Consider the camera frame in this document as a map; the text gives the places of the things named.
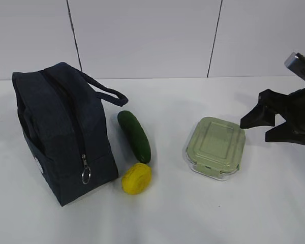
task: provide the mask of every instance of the zipper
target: zipper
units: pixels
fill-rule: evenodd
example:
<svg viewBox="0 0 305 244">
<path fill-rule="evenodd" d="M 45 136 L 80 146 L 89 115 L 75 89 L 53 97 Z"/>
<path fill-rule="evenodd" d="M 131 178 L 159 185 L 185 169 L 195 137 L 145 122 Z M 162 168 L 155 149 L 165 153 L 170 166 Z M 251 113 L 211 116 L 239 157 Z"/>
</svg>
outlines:
<svg viewBox="0 0 305 244">
<path fill-rule="evenodd" d="M 76 107 L 75 103 L 68 93 L 68 91 L 59 83 L 59 81 L 53 77 L 48 71 L 41 70 L 40 73 L 44 76 L 45 80 L 51 85 L 51 87 L 56 91 L 57 95 L 62 101 L 63 106 L 65 107 L 67 114 L 70 118 L 72 127 L 75 132 L 76 141 L 78 144 L 80 159 L 83 164 L 83 172 L 81 174 L 81 181 L 84 185 L 88 184 L 90 181 L 91 170 L 87 163 L 86 148 L 85 148 L 85 139 L 81 131 L 81 126 L 79 120 L 76 116 Z"/>
</svg>

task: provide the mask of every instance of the bag handle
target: bag handle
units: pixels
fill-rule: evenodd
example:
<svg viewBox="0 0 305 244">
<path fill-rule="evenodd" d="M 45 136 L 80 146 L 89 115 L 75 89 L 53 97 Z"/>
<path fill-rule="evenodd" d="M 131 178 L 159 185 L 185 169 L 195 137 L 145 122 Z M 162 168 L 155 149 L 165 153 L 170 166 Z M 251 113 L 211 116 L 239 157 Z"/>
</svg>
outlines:
<svg viewBox="0 0 305 244">
<path fill-rule="evenodd" d="M 108 95 L 108 94 L 101 93 L 101 92 L 97 91 L 96 92 L 96 97 L 97 98 L 103 99 L 107 102 L 110 102 L 110 103 L 115 104 L 115 105 L 120 106 L 120 107 L 122 107 L 124 104 L 127 104 L 127 102 L 129 101 L 128 98 L 126 96 L 124 96 L 122 93 L 103 86 L 101 83 L 97 82 L 96 80 L 91 78 L 89 75 L 86 75 L 85 73 L 83 73 L 81 71 L 78 71 L 78 72 L 81 75 L 81 77 L 86 80 L 87 83 L 89 83 L 89 84 L 93 85 L 94 87 L 97 87 L 98 89 L 101 89 L 101 90 L 103 90 L 107 93 L 111 93 L 111 94 L 114 94 L 114 95 L 117 96 L 117 98 L 116 98 L 116 97 L 113 97 L 111 95 Z"/>
</svg>

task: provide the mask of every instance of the container lid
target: container lid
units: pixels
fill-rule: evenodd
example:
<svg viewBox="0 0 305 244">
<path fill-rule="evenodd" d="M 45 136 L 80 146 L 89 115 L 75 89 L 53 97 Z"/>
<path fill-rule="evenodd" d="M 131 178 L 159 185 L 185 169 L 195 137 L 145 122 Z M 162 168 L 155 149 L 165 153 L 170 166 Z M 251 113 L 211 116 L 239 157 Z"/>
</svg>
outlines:
<svg viewBox="0 0 305 244">
<path fill-rule="evenodd" d="M 245 139 L 239 125 L 205 117 L 192 135 L 187 155 L 203 174 L 218 177 L 220 173 L 234 173 L 240 166 Z"/>
</svg>

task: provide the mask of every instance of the metal key ring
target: metal key ring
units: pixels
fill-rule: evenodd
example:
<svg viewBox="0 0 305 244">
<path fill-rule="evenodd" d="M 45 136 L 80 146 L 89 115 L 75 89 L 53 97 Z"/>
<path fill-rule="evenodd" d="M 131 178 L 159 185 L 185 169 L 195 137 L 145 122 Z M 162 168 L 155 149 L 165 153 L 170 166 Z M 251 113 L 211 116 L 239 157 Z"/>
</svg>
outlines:
<svg viewBox="0 0 305 244">
<path fill-rule="evenodd" d="M 84 179 L 85 171 L 88 171 L 88 179 L 87 180 Z M 90 170 L 90 167 L 89 166 L 85 166 L 85 168 L 84 168 L 84 170 L 83 170 L 83 172 L 81 174 L 81 180 L 82 180 L 82 183 L 84 185 L 89 183 L 91 174 L 92 174 L 92 171 Z"/>
</svg>

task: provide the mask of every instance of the zipper pull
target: zipper pull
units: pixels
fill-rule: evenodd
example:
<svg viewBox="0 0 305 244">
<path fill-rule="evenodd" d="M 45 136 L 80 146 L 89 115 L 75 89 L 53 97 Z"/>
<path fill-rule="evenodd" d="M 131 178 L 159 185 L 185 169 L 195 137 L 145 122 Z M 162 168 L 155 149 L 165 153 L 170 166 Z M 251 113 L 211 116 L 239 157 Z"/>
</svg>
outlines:
<svg viewBox="0 0 305 244">
<path fill-rule="evenodd" d="M 85 154 L 81 155 L 81 159 L 82 159 L 83 168 L 84 168 L 83 172 L 81 174 L 81 180 L 82 180 L 82 183 L 84 185 L 86 185 L 90 181 L 90 175 L 91 175 L 92 171 L 90 170 L 90 167 L 88 166 L 87 157 Z"/>
</svg>

